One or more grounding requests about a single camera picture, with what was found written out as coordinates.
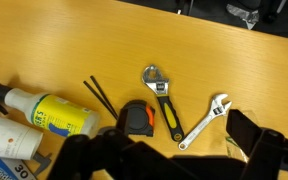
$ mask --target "white bottle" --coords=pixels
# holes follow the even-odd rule
[[[30,94],[14,88],[5,95],[7,106],[24,112],[28,122],[62,136],[97,133],[99,114],[45,93]]]
[[[0,117],[0,157],[30,160],[42,137],[35,129]]]

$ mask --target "silver wrench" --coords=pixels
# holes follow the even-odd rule
[[[212,104],[207,116],[191,131],[186,138],[178,145],[180,150],[185,150],[194,141],[194,139],[203,131],[203,129],[216,117],[223,116],[226,111],[232,105],[232,102],[228,102],[222,105],[222,100],[226,98],[227,94],[218,94],[212,99]]]
[[[144,70],[142,80],[155,92],[173,141],[180,142],[184,137],[184,132],[169,98],[169,79],[164,78],[156,66],[150,65]]]

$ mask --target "bottle label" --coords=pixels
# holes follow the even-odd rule
[[[36,178],[21,160],[0,158],[0,180],[36,180]]]
[[[31,159],[40,144],[42,133],[0,117],[0,157]]]
[[[33,124],[61,136],[80,134],[89,109],[54,95],[41,97],[31,116]]]

